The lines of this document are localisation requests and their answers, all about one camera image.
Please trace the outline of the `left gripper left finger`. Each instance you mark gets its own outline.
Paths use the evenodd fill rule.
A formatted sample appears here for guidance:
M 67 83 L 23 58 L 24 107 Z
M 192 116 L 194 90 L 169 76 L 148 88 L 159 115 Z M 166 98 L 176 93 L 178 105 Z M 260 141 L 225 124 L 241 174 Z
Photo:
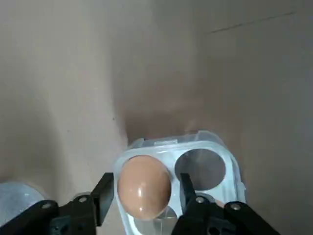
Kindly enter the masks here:
M 1 226 L 2 235 L 95 235 L 114 199 L 114 175 L 106 172 L 91 193 L 63 206 L 42 200 Z

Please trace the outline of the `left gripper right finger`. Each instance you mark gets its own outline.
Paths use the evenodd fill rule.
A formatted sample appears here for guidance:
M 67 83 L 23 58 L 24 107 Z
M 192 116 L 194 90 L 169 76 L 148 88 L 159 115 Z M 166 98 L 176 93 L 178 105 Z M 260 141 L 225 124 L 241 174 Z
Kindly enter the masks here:
M 279 234 L 250 206 L 240 201 L 223 207 L 208 196 L 197 195 L 189 174 L 180 175 L 182 215 L 174 235 L 277 235 Z

